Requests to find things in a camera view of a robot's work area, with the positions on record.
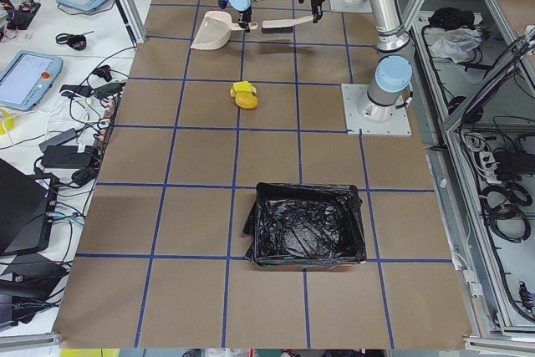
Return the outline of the white plastic dustpan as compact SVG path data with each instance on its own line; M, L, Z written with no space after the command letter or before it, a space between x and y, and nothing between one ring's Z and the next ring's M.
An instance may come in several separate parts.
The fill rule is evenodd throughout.
M258 28L258 23L251 23L251 30ZM216 50L225 46L231 33L241 30L238 23L232 21L230 13L223 11L208 11L205 13L197 34L191 44L192 49Z

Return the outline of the white hand brush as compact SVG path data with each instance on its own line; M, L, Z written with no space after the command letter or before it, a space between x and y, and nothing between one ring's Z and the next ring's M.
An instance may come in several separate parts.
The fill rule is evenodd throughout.
M261 31L265 34L292 33L298 25L313 23L313 15L301 18L286 18L279 20L262 21Z

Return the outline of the yellow green sponge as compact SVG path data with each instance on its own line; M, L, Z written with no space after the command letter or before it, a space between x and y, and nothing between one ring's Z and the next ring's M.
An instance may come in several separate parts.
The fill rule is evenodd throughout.
M234 94L238 93L249 93L255 94L256 90L248 81L239 81L232 84L232 92Z

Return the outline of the brown bread roll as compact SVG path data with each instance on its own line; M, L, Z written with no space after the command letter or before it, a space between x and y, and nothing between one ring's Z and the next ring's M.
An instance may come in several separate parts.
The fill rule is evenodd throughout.
M237 93L234 102L242 110L255 110L259 104L258 97L249 93Z

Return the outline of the pink bin with black bag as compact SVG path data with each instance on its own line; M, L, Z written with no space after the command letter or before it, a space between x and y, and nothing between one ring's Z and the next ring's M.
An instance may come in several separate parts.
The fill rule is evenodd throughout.
M266 183L242 233L260 267L333 268L367 261L362 200L354 185Z

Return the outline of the teach pendant near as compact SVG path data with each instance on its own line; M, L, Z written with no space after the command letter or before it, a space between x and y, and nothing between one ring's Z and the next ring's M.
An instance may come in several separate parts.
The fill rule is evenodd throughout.
M51 88L63 68L58 56L19 51L1 72L1 106L32 109Z

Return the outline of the black power adapter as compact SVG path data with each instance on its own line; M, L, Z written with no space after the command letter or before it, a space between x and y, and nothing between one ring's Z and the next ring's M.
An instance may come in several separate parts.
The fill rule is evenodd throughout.
M50 145L43 153L41 165L45 168L81 169L93 165L99 151L90 145Z

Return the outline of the black laptop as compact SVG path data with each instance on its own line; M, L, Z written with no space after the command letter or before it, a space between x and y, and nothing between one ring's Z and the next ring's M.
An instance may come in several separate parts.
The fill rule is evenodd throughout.
M48 247L59 179L26 175L1 161L1 255L23 255Z

